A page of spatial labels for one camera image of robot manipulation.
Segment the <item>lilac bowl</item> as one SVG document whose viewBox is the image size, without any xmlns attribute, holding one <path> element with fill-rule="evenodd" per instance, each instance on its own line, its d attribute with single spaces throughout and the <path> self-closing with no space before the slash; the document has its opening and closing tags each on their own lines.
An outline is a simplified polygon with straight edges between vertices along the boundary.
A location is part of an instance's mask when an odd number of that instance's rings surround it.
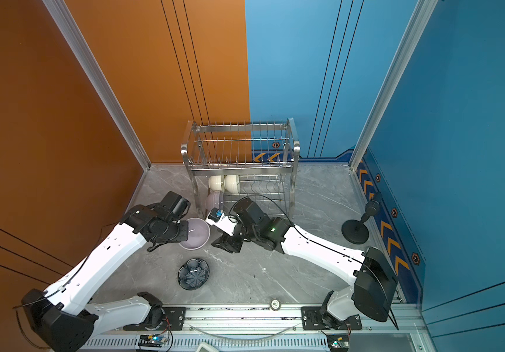
<svg viewBox="0 0 505 352">
<path fill-rule="evenodd" d="M 188 222 L 188 238 L 179 245 L 186 250 L 197 250 L 208 243 L 211 236 L 210 225 L 203 219 L 190 218 Z"/>
<path fill-rule="evenodd" d="M 214 208 L 218 210 L 224 209 L 224 194 L 222 191 L 211 191 L 205 201 L 205 209 L 208 213 Z"/>
</svg>

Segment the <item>dark blue patterned bowl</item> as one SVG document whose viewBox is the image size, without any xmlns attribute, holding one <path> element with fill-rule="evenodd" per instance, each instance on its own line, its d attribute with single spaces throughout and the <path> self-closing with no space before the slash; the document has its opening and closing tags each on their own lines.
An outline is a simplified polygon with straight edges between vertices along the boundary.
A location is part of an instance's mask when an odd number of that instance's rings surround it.
<svg viewBox="0 0 505 352">
<path fill-rule="evenodd" d="M 184 290 L 197 290 L 204 286 L 210 276 L 207 262 L 200 258 L 188 260 L 178 270 L 178 283 Z"/>
</svg>

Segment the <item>cream white bowl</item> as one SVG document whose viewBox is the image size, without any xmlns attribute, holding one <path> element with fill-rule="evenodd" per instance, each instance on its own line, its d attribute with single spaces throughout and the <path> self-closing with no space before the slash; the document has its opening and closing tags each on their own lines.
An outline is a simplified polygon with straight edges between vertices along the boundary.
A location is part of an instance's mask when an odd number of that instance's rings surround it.
<svg viewBox="0 0 505 352">
<path fill-rule="evenodd" d="M 213 192 L 224 192 L 225 177 L 223 175 L 213 175 L 208 179 L 208 187 Z"/>
<path fill-rule="evenodd" d="M 225 191 L 229 194 L 239 194 L 241 191 L 240 177 L 238 175 L 226 175 L 224 178 Z"/>
</svg>

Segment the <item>stainless steel dish rack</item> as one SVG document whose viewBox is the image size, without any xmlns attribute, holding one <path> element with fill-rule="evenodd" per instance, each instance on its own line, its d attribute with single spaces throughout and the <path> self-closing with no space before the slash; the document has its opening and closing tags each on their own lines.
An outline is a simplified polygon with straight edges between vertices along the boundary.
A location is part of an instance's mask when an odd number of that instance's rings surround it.
<svg viewBox="0 0 505 352">
<path fill-rule="evenodd" d="M 301 142 L 294 119 L 282 122 L 199 125 L 189 121 L 183 132 L 181 156 L 192 184 L 198 213 L 213 175 L 238 175 L 239 194 L 224 194 L 224 207 L 251 196 L 273 216 L 293 217 Z"/>
</svg>

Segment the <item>cream white bowl top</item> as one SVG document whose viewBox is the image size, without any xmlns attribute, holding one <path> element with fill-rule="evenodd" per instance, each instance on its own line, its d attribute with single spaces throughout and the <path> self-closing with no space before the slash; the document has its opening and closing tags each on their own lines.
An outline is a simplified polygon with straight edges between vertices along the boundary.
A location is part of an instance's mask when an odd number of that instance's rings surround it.
<svg viewBox="0 0 505 352">
<path fill-rule="evenodd" d="M 208 187 L 213 192 L 224 192 L 225 177 L 223 175 L 213 175 L 208 179 Z"/>
</svg>

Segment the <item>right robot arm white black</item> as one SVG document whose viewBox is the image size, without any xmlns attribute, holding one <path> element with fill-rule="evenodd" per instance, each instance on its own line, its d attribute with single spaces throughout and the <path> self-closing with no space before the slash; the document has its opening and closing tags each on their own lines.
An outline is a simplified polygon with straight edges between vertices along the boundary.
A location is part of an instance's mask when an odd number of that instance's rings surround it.
<svg viewBox="0 0 505 352">
<path fill-rule="evenodd" d="M 228 212 L 213 208 L 206 221 L 223 233 L 213 243 L 216 248 L 238 253 L 244 242 L 252 242 L 306 260 L 346 283 L 343 290 L 330 291 L 318 309 L 303 310 L 306 330 L 360 330 L 361 316 L 398 325 L 392 310 L 398 278 L 379 249 L 352 249 L 324 240 L 288 216 L 270 217 L 250 197 L 241 198 Z"/>
</svg>

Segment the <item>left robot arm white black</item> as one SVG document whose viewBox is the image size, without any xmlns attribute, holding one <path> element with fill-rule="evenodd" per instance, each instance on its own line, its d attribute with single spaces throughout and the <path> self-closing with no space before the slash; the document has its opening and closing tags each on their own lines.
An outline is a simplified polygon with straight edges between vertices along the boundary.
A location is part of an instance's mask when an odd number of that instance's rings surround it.
<svg viewBox="0 0 505 352">
<path fill-rule="evenodd" d="M 94 336 L 136 325 L 154 330 L 166 321 L 163 303 L 148 292 L 107 304 L 93 304 L 95 292 L 147 243 L 150 251 L 188 239 L 184 220 L 191 203 L 175 192 L 151 205 L 135 205 L 110 234 L 72 270 L 45 290 L 32 289 L 19 305 L 30 328 L 51 351 L 78 351 Z"/>
</svg>

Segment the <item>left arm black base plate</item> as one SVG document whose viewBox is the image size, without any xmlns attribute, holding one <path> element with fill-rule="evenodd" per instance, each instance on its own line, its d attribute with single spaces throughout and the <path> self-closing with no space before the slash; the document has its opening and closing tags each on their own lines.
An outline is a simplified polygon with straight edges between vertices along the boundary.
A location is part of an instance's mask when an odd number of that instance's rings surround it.
<svg viewBox="0 0 505 352">
<path fill-rule="evenodd" d="M 185 307 L 152 308 L 148 317 L 140 324 L 123 327 L 124 331 L 181 331 L 186 318 Z"/>
</svg>

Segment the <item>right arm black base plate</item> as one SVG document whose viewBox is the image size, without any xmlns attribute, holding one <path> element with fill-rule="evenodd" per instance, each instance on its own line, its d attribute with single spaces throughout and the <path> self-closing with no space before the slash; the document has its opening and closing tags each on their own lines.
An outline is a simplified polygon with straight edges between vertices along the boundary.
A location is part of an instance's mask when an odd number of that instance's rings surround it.
<svg viewBox="0 0 505 352">
<path fill-rule="evenodd" d="M 362 330 L 362 320 L 358 315 L 339 321 L 321 307 L 302 307 L 302 327 L 305 331 L 337 330 L 359 331 Z"/>
</svg>

